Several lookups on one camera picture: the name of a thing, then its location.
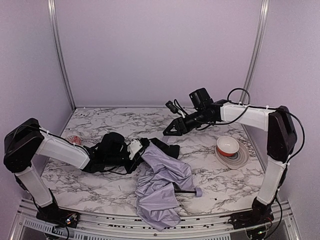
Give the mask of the lilac folding umbrella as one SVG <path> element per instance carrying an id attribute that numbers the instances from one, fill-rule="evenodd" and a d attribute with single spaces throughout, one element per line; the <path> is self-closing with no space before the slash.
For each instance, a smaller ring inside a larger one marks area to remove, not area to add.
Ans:
<path id="1" fill-rule="evenodd" d="M 158 138 L 149 139 L 150 144 L 142 155 L 146 172 L 136 183 L 136 214 L 157 231 L 175 227 L 181 218 L 175 208 L 179 206 L 176 193 L 203 195 L 194 187 L 192 168 L 178 160 L 179 145 L 168 145 Z"/>

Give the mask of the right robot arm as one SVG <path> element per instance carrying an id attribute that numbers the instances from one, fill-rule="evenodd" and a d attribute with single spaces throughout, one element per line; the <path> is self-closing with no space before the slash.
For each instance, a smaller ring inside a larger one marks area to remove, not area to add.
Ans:
<path id="1" fill-rule="evenodd" d="M 265 150 L 267 163 L 264 178 L 251 209 L 233 213 L 229 224 L 234 229 L 242 229 L 271 223 L 274 220 L 272 204 L 278 202 L 278 192 L 283 185 L 292 158 L 301 152 L 305 141 L 301 141 L 295 150 L 298 134 L 295 123 L 303 126 L 300 119 L 290 110 L 279 107 L 257 106 L 234 102 L 230 97 L 214 101 L 205 88 L 197 89 L 189 94 L 194 112 L 187 113 L 177 100 L 168 101 L 165 106 L 178 117 L 163 131 L 164 136 L 183 136 L 192 130 L 205 130 L 208 127 L 240 124 L 265 133 Z"/>

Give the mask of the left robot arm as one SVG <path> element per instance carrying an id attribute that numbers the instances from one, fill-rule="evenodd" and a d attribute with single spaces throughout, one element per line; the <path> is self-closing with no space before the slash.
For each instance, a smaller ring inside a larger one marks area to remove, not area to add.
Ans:
<path id="1" fill-rule="evenodd" d="M 59 227 L 76 228 L 80 213 L 58 206 L 54 194 L 32 165 L 33 157 L 45 156 L 90 174 L 111 173 L 118 167 L 124 167 L 130 174 L 141 163 L 149 144 L 146 138 L 127 144 L 121 134 L 111 132 L 92 147 L 81 146 L 50 133 L 39 125 L 37 119 L 30 118 L 5 136 L 3 163 L 32 196 L 37 219 Z"/>

